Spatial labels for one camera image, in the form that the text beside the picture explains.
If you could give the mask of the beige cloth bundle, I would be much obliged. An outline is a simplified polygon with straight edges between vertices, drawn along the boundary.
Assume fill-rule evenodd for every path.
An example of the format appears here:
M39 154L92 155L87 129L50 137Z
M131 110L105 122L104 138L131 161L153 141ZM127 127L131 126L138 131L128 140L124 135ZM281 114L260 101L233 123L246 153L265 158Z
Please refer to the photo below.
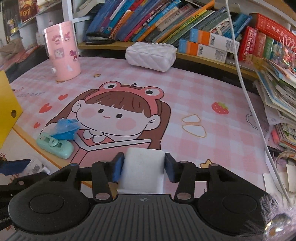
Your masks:
M1 62L5 62L16 54L24 51L21 38L11 40L7 45L1 47Z

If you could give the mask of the stack of papers and notebooks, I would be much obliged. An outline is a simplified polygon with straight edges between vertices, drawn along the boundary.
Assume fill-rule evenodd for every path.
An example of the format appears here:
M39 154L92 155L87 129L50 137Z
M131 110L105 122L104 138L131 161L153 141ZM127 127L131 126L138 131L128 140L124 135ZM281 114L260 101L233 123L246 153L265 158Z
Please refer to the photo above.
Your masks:
M295 150L295 71L263 60L255 82L276 145Z

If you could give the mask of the row of leaning books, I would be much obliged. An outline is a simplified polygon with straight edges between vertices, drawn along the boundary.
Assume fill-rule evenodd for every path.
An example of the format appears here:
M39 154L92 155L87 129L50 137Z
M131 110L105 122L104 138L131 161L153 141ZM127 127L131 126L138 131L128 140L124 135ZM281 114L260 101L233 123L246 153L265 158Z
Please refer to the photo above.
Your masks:
M251 19L216 1L105 1L83 41L88 45L121 41L178 47L179 39L190 38L191 29L238 37Z

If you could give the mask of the orange white box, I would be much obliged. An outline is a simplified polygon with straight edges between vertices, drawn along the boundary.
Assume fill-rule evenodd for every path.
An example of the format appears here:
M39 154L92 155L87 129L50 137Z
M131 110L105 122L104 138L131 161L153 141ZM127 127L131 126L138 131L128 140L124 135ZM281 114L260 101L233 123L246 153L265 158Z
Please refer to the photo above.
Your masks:
M239 42L233 42L230 38L198 29L190 30L190 41L227 51L232 54L234 54L234 49L236 49L236 52L239 50Z
M225 63L227 52L207 45L179 39L178 52Z

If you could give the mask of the blue crumpled wrapper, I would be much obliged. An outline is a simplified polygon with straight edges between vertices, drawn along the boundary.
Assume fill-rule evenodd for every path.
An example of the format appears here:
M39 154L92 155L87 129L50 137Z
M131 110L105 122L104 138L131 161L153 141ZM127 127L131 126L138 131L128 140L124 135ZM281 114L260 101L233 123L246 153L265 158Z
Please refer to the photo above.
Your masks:
M79 131L81 124L75 119L63 118L50 130L50 136L57 140L72 141Z

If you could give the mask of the white quilted pouch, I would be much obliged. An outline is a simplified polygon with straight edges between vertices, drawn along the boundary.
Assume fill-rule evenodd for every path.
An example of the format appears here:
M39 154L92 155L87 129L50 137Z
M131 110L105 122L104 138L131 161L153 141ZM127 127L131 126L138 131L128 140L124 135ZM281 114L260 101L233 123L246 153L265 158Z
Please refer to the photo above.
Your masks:
M166 72L173 66L176 53L171 44L136 42L126 49L125 58L130 65Z

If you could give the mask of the orange white box upper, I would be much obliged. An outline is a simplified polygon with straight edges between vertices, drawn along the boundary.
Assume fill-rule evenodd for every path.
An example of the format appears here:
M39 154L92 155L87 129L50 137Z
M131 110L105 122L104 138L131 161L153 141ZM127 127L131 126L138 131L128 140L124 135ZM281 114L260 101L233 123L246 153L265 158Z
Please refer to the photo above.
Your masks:
M227 51L232 54L234 54L234 49L236 49L236 52L239 50L239 42L233 42L230 38L198 29L190 30L190 41Z

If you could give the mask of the yellow cardboard box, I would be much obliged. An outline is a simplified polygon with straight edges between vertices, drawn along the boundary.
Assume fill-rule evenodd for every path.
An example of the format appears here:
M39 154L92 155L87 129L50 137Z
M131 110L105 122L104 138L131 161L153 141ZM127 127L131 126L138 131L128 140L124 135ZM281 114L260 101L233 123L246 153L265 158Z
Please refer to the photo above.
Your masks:
M0 146L2 147L11 129L23 113L4 71L1 71L0 94Z

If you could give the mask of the white bookshelf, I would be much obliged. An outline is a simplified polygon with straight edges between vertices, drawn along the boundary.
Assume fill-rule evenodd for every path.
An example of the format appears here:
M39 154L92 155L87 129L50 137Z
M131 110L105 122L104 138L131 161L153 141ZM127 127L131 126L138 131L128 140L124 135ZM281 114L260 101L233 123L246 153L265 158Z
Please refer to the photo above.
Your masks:
M216 1L96 1L98 12L83 25L80 50L124 50L134 65L167 65L170 59L234 71L226 59L259 64L274 42L295 53L295 35L253 11L227 9Z

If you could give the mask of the white charger block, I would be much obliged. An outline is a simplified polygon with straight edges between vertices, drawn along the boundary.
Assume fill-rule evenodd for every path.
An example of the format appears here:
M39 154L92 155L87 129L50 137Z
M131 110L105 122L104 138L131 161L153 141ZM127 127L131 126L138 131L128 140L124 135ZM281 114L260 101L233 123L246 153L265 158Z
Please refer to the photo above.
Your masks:
M122 194L162 194L164 189L165 152L129 148L118 183Z

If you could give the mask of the red boxed book set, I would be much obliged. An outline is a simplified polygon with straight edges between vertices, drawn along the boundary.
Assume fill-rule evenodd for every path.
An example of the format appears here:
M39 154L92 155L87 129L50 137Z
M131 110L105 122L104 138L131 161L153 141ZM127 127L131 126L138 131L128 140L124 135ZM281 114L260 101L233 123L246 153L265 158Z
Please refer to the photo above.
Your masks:
M251 27L281 42L281 44L284 44L286 47L290 47L290 49L295 52L295 34L262 14L252 13L250 15L252 16L250 21Z

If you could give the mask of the orange white box lower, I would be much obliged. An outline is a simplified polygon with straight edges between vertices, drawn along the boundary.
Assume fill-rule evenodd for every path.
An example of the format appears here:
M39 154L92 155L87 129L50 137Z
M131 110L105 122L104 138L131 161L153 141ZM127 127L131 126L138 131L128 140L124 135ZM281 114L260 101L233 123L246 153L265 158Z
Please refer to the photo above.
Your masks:
M227 52L207 45L179 39L178 52L225 63Z

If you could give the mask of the pink cartoon table mat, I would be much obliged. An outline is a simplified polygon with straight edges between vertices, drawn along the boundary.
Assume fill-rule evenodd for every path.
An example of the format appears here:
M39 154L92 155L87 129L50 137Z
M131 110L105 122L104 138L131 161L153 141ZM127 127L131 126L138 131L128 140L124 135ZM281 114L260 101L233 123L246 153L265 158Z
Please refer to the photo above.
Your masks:
M83 57L81 74L58 83L44 61L10 86L23 113L1 147L51 171L89 167L131 147L162 150L198 167L217 163L265 189L263 141L241 88L185 70L165 73L125 60ZM36 145L58 120L78 120L74 151L60 159Z

